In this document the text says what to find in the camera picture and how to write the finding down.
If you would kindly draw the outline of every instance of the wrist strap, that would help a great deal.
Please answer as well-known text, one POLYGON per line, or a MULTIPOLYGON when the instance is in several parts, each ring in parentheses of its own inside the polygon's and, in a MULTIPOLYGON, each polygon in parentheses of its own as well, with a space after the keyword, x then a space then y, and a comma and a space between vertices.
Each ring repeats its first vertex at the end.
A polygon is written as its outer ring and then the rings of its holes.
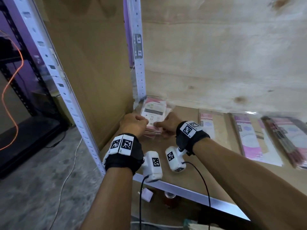
POLYGON ((203 131, 203 128, 194 121, 181 122, 176 129, 176 144, 186 149, 187 155, 194 155, 193 146, 203 138, 210 136, 203 131))
POLYGON ((124 133, 112 140, 102 164, 105 170, 111 167, 128 167, 135 174, 143 162, 144 154, 138 138, 133 134, 124 133))

